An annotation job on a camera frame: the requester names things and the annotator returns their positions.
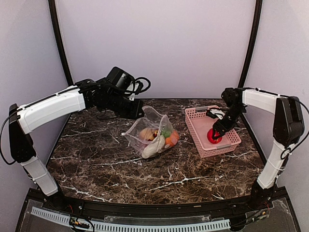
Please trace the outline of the red tomato toy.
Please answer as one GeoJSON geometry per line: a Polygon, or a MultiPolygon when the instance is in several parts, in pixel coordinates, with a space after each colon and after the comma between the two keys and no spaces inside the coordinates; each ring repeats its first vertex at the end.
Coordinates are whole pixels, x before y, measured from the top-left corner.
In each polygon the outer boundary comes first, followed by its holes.
{"type": "Polygon", "coordinates": [[[218,144],[222,141],[222,136],[214,129],[210,129],[207,133],[207,139],[211,144],[218,144]]]}

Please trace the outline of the orange fruit toy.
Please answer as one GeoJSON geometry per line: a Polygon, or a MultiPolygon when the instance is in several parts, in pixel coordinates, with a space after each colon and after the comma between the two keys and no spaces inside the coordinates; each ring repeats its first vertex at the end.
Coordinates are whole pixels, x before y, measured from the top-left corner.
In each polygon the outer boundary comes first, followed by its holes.
{"type": "Polygon", "coordinates": [[[180,138],[180,136],[179,136],[178,132],[176,130],[174,130],[171,133],[170,137],[166,138],[165,148],[175,146],[177,144],[177,142],[179,141],[179,138],[180,138]]]}

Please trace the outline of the small green radish leaf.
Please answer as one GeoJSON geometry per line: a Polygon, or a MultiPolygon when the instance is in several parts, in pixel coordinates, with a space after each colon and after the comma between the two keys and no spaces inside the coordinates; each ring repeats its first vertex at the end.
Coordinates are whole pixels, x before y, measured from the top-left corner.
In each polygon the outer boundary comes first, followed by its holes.
{"type": "Polygon", "coordinates": [[[169,129],[162,129],[162,130],[161,130],[161,134],[162,134],[165,138],[168,138],[168,137],[170,137],[170,135],[171,135],[171,130],[169,130],[169,129]]]}

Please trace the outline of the yellow peach toy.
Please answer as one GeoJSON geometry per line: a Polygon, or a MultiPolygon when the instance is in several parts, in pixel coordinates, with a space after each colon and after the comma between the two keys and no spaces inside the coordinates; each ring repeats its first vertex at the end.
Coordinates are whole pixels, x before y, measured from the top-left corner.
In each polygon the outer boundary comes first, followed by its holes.
{"type": "Polygon", "coordinates": [[[144,128],[140,133],[139,133],[139,138],[144,141],[152,141],[151,136],[155,129],[153,128],[144,128]]]}

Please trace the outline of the clear zip top bag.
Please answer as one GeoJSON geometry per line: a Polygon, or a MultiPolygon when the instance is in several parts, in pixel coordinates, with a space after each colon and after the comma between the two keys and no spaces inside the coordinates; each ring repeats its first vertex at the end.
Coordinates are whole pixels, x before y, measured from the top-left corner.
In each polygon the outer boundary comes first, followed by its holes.
{"type": "Polygon", "coordinates": [[[137,119],[122,136],[138,155],[149,159],[174,147],[180,136],[167,115],[159,113],[151,106],[144,106],[142,109],[144,117],[137,119]]]}

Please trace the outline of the wrinkled white radish toy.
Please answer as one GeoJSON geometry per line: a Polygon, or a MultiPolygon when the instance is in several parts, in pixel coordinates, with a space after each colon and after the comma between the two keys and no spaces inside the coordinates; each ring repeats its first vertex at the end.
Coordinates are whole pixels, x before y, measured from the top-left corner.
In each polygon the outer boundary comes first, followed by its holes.
{"type": "Polygon", "coordinates": [[[148,159],[155,156],[165,146],[165,137],[160,135],[156,142],[147,145],[141,153],[142,158],[148,159]]]}

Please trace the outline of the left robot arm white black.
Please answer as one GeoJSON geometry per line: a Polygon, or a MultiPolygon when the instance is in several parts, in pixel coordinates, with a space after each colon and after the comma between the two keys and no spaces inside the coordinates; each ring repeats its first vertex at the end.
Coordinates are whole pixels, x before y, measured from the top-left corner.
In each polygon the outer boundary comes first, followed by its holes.
{"type": "Polygon", "coordinates": [[[4,125],[8,125],[13,161],[4,159],[4,162],[7,165],[19,163],[49,197],[49,203],[58,211],[65,210],[68,199],[59,193],[60,188],[37,155],[30,134],[60,117],[93,107],[98,111],[113,111],[120,118],[141,118],[144,116],[143,101],[135,97],[150,86],[147,78],[134,78],[113,67],[106,77],[97,81],[85,79],[32,103],[11,105],[4,125]]]}

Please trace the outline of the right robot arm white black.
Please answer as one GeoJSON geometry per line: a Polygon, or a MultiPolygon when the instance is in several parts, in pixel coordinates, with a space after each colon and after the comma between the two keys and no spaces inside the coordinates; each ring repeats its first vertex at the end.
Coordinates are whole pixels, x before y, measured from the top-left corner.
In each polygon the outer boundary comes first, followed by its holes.
{"type": "Polygon", "coordinates": [[[306,106],[298,97],[275,94],[258,88],[226,88],[221,97],[228,111],[213,124],[213,140],[232,130],[238,117],[246,112],[248,106],[274,115],[272,150],[245,203],[251,210],[256,210],[272,198],[277,179],[285,170],[289,156],[308,137],[304,134],[302,114],[302,109],[306,109],[306,106]]]}

